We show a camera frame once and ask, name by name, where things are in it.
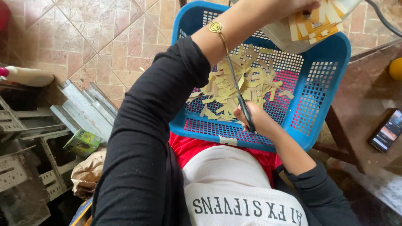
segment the white shirt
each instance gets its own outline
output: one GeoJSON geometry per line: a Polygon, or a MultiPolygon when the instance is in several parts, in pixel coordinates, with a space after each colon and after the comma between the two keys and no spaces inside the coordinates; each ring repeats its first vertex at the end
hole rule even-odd
{"type": "Polygon", "coordinates": [[[308,225],[297,199],[271,189],[259,162],[240,149],[207,148],[184,166],[183,175],[192,225],[308,225]]]}

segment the small box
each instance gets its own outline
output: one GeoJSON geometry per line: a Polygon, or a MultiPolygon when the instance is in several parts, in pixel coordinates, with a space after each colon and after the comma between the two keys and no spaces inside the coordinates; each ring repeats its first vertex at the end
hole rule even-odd
{"type": "Polygon", "coordinates": [[[101,141],[102,138],[83,129],[79,129],[63,148],[78,156],[87,158],[99,147],[101,141]]]}

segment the black scissor handle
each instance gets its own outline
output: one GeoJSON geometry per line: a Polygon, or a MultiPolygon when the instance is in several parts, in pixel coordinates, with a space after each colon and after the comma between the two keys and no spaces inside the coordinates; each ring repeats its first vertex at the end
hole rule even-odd
{"type": "Polygon", "coordinates": [[[248,131],[249,131],[250,133],[254,133],[254,132],[255,132],[254,123],[252,122],[251,114],[250,114],[250,112],[248,111],[246,102],[244,101],[244,99],[243,99],[243,97],[242,97],[242,95],[241,95],[240,93],[237,94],[237,99],[239,100],[240,107],[242,108],[242,111],[243,111],[243,113],[244,113],[244,116],[245,116],[246,119],[247,119],[247,122],[248,122],[248,127],[247,127],[247,129],[248,129],[248,131]]]}

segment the red shorts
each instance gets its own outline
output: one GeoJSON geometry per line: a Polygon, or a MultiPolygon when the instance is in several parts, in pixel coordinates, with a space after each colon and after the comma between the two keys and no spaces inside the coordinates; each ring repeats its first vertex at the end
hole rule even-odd
{"type": "MultiPolygon", "coordinates": [[[[192,157],[202,150],[212,146],[222,145],[215,142],[178,136],[172,132],[170,133],[169,144],[173,148],[178,164],[181,168],[183,168],[192,157]]],[[[248,152],[255,159],[257,159],[268,176],[269,184],[273,188],[272,171],[282,164],[282,161],[279,159],[278,155],[272,152],[265,152],[249,148],[235,148],[248,152]]]]}

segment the yellow ball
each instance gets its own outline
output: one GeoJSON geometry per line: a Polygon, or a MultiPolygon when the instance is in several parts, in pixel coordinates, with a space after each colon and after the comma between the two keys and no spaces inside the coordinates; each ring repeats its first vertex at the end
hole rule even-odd
{"type": "Polygon", "coordinates": [[[402,80],[402,58],[398,58],[390,64],[390,76],[395,80],[402,80]]]}

